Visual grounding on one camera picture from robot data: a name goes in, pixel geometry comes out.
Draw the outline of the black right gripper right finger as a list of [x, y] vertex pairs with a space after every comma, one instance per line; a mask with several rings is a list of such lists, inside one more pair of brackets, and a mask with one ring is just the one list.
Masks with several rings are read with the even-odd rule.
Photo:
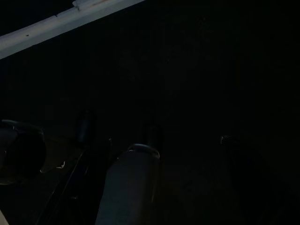
[[250, 140], [223, 135], [220, 144], [228, 162], [231, 182], [248, 225], [298, 225], [300, 198]]

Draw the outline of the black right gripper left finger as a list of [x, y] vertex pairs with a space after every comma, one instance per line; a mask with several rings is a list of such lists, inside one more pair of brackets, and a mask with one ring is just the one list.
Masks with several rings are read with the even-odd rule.
[[95, 223], [151, 225], [158, 184], [160, 154], [145, 144], [133, 144], [109, 167]]

